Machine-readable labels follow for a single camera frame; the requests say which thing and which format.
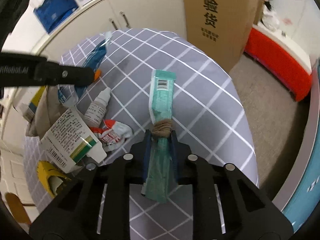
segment gray tablecloth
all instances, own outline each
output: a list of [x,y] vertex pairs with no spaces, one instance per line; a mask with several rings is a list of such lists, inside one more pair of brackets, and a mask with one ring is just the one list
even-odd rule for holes
[[[62,55],[61,63],[81,66],[88,53],[103,40],[99,34],[80,42]],[[84,113],[106,85],[112,89],[106,119],[129,125],[134,136],[104,163],[130,151],[151,125],[148,100],[151,71],[175,72],[173,126],[180,142],[209,163],[234,163],[256,185],[258,173],[252,136],[231,78],[202,51],[171,32],[151,29],[118,30],[100,65],[98,82],[92,84],[77,107]],[[51,201],[36,174],[39,160],[48,157],[38,138],[26,137],[25,173],[38,210]],[[166,204],[141,196],[141,186],[130,186],[131,239],[192,239],[192,187],[171,185]]]

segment white dropper bottle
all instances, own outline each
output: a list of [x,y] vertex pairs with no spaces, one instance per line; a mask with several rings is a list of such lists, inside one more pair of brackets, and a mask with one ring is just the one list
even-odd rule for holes
[[90,104],[84,114],[84,122],[89,127],[99,127],[104,115],[107,112],[107,105],[110,99],[111,89],[107,87],[101,91],[96,99]]

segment barcode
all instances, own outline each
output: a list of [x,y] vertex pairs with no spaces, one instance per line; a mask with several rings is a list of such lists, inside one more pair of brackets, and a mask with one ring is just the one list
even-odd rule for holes
[[54,158],[58,164],[63,168],[64,166],[66,166],[66,163],[59,157],[59,155],[54,151],[54,150],[50,150],[49,154],[52,156],[52,158]]
[[169,81],[168,80],[163,80],[163,79],[158,79],[158,85],[157,85],[157,90],[169,90]]

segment red and white candy wrapper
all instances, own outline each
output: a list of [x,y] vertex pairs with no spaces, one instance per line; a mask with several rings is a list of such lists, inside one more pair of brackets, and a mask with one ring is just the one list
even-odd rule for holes
[[133,135],[130,126],[114,120],[103,121],[106,128],[90,127],[94,135],[102,142],[102,147],[106,152],[113,151],[121,147],[125,139]]

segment silver screw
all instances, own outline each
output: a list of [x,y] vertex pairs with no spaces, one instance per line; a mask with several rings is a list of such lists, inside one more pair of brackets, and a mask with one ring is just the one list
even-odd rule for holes
[[227,169],[228,171],[234,171],[235,168],[236,168],[236,167],[235,167],[232,163],[228,163],[228,164],[226,165],[226,169]]
[[132,160],[133,159],[133,155],[131,153],[127,153],[125,155],[123,155],[123,158],[126,160],[126,161],[129,161],[129,160]]
[[195,155],[195,154],[190,154],[190,155],[188,156],[188,160],[189,160],[189,161],[194,162],[194,161],[196,161],[197,159],[198,159],[198,156]]
[[68,71],[64,70],[64,71],[62,72],[62,77],[65,78],[65,77],[67,77],[67,76],[68,76]]
[[94,163],[88,163],[85,168],[88,171],[93,171],[96,167],[97,167],[97,165],[95,165]]

